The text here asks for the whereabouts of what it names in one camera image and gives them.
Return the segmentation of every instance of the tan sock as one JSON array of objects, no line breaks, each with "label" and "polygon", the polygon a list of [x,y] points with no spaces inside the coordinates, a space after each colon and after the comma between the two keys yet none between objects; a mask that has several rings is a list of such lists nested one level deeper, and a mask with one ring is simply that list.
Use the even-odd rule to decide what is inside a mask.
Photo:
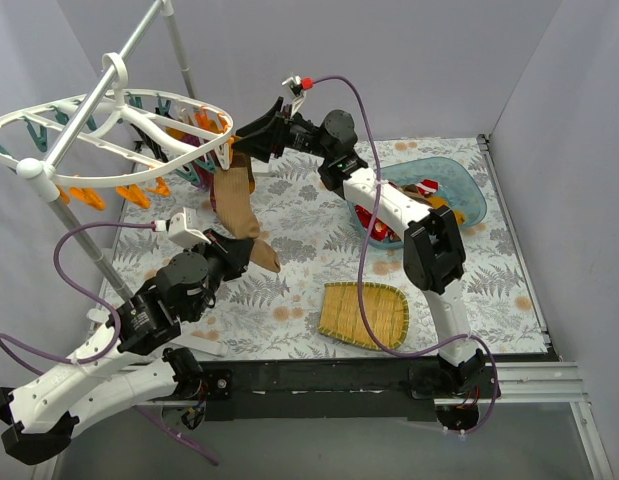
[{"label": "tan sock", "polygon": [[254,238],[251,261],[271,272],[279,272],[278,254],[267,242],[258,238],[260,224],[251,210],[249,193],[255,188],[251,158],[234,152],[231,168],[219,169],[213,182],[220,223],[236,238]]},{"label": "tan sock", "polygon": [[280,271],[278,254],[267,242],[260,238],[256,238],[253,242],[251,261],[262,268],[266,268],[270,272],[278,273]]},{"label": "tan sock", "polygon": [[216,213],[236,238],[260,236],[260,225],[249,202],[249,163],[251,158],[234,152],[229,170],[218,169],[213,177]]}]

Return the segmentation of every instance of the transparent blue tray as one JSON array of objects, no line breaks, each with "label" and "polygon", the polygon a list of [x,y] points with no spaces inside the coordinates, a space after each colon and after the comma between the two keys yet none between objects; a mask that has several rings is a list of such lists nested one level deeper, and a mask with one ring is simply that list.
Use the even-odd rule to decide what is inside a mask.
[{"label": "transparent blue tray", "polygon": [[[450,208],[465,215],[466,221],[460,228],[477,225],[487,214],[487,202],[475,180],[462,165],[450,158],[431,157],[412,160],[384,167],[381,171],[383,180],[389,180],[396,185],[415,184],[425,178],[437,181],[440,189],[436,196],[444,198],[449,202]],[[365,229],[358,220],[355,205],[351,202],[348,204],[356,227],[364,234]],[[372,239],[370,245],[385,249],[402,248],[402,242],[388,240],[378,242]]]}]

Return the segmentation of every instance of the gray wall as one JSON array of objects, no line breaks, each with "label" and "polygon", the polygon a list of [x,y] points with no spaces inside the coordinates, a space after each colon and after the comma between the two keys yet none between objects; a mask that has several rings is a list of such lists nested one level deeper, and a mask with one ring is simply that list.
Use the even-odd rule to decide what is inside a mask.
[{"label": "gray wall", "polygon": [[[95,80],[91,64],[55,1],[0,1],[0,115],[84,93]],[[20,158],[32,154],[40,158],[23,125],[0,132],[0,142]],[[74,149],[63,170],[122,173],[120,162],[108,163],[90,153]],[[94,163],[95,158],[101,163]],[[121,202],[115,192],[102,193],[109,204],[104,213],[71,202],[79,218],[118,218]],[[53,269],[53,247],[63,232],[62,224],[24,181],[0,165],[0,332],[57,354],[68,354],[84,340],[84,314],[92,306]],[[101,231],[96,237],[110,245],[112,233]],[[74,245],[67,246],[62,261],[73,278],[97,291],[102,277]],[[32,360],[39,367],[48,366]],[[18,386],[31,378],[0,350],[0,386]],[[3,430],[0,423],[0,434]],[[5,455],[0,441],[0,479],[29,478],[30,473],[29,467]]]},{"label": "gray wall", "polygon": [[[58,0],[94,67],[118,49],[149,0]],[[203,99],[238,125],[297,75],[358,86],[378,139],[490,133],[559,0],[174,0]],[[130,85],[184,93],[164,22],[129,61]],[[342,85],[303,107],[320,121],[354,112]]]},{"label": "gray wall", "polygon": [[550,333],[619,478],[619,0],[564,1],[493,135]]}]

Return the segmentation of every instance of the fern pattern tablecloth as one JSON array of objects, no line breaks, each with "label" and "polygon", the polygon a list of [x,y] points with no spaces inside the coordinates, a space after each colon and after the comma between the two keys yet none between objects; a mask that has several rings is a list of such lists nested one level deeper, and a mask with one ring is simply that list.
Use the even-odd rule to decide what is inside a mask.
[{"label": "fern pattern tablecloth", "polygon": [[[462,232],[467,252],[464,298],[473,332],[496,353],[545,352],[534,306],[476,140],[382,141],[377,148],[383,166],[443,156],[469,171],[488,204],[483,222]],[[360,142],[357,150],[371,163],[367,142]],[[316,330],[324,284],[356,279],[362,243],[345,202],[320,183],[318,161],[287,151],[282,158],[272,159],[274,176],[256,178],[256,190],[251,196],[253,210],[262,224],[262,238],[278,252],[282,271],[275,274],[251,265],[242,278],[220,288],[213,310],[199,322],[184,325],[188,334],[226,343],[226,359],[380,355],[324,337]],[[211,210],[208,192],[175,175],[166,180],[172,189],[171,197],[152,196],[148,210],[128,205],[124,220],[146,223],[167,219],[178,206],[188,206],[198,210],[201,229],[212,227],[226,233]],[[114,266],[135,290],[179,251],[163,234],[123,229]],[[365,279],[393,285],[406,294],[411,321],[404,350],[435,343],[424,296],[402,270],[402,250],[370,248]],[[119,304],[120,299],[108,286],[104,291],[108,301]]]}]

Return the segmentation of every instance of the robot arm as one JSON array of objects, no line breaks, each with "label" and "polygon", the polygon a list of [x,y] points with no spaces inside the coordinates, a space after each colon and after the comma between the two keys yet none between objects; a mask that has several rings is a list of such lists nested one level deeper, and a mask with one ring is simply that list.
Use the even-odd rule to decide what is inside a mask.
[{"label": "robot arm", "polygon": [[[264,162],[272,155],[280,157],[286,148],[319,156],[323,162],[318,173],[327,189],[373,210],[376,175],[354,150],[358,137],[351,115],[333,110],[316,126],[296,113],[305,98],[299,77],[283,85],[292,104],[278,98],[264,116],[236,132],[239,139],[233,148]],[[438,340],[469,333],[460,283],[465,251],[453,212],[447,207],[434,210],[384,184],[378,219],[404,241],[405,273],[427,299]],[[482,351],[469,339],[442,347],[439,362],[454,392],[467,391],[484,367]]]},{"label": "robot arm", "polygon": [[[166,349],[160,359],[132,373],[120,370],[143,361],[181,333],[182,322],[196,322],[215,304],[222,281],[246,271],[253,240],[234,240],[209,229],[192,230],[185,209],[162,222],[170,239],[189,250],[171,259],[117,311],[121,330],[115,347],[96,362],[58,364],[16,389],[0,388],[0,419],[9,428],[6,452],[33,465],[60,453],[71,438],[114,413],[157,397],[191,398],[209,373],[186,348]],[[104,349],[115,330],[103,324],[69,359]]]}]

